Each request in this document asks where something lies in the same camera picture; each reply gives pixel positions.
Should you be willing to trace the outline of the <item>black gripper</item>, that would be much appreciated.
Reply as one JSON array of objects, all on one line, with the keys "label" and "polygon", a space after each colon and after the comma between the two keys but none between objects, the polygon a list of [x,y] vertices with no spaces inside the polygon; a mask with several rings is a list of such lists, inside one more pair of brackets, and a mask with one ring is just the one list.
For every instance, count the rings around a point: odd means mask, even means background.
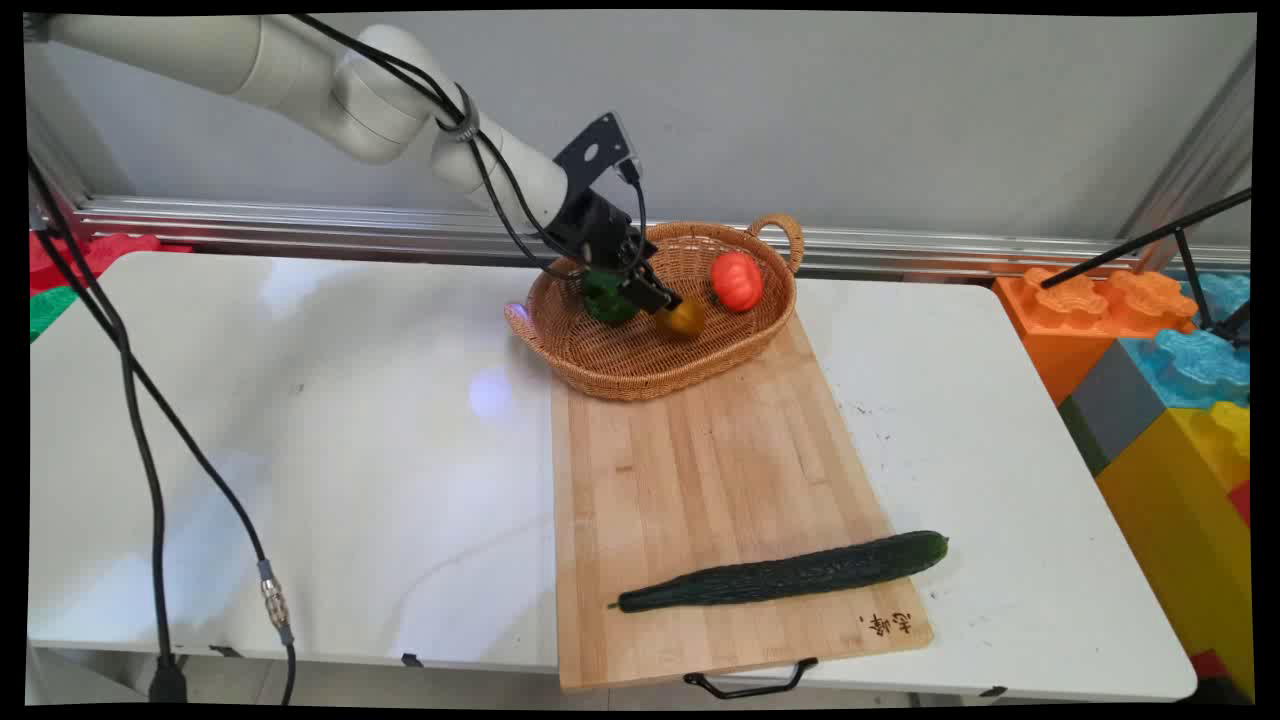
[{"label": "black gripper", "polygon": [[550,224],[544,243],[559,255],[585,266],[573,269],[576,293],[604,293],[604,273],[621,275],[622,296],[648,314],[675,310],[684,297],[654,274],[649,258],[657,246],[644,225],[593,190],[567,193]]}]

